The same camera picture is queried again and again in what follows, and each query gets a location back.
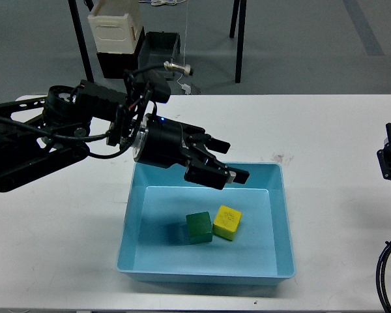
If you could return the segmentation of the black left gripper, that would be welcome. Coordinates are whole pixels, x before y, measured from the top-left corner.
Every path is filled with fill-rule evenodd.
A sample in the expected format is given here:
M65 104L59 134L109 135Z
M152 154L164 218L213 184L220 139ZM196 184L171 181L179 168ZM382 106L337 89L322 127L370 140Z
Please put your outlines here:
M226 184L245 184L246 170L228 166L210 151L226 154L231 144L213 138L205 129L148 113L132 144L135 162L169 168L186 167L184 180L222 190Z

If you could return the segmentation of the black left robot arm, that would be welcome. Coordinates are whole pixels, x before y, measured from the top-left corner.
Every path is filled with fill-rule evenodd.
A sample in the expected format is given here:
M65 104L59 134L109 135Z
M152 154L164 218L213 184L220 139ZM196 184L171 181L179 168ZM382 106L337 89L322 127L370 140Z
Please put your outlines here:
M9 192L91 156L105 140L136 162L185 168L184 179L221 190L249 173L216 158L230 145L201 127L166 119L147 106L168 102L171 89L157 66L125 70L125 92L82 81L55 85L42 98L0 103L0 192Z

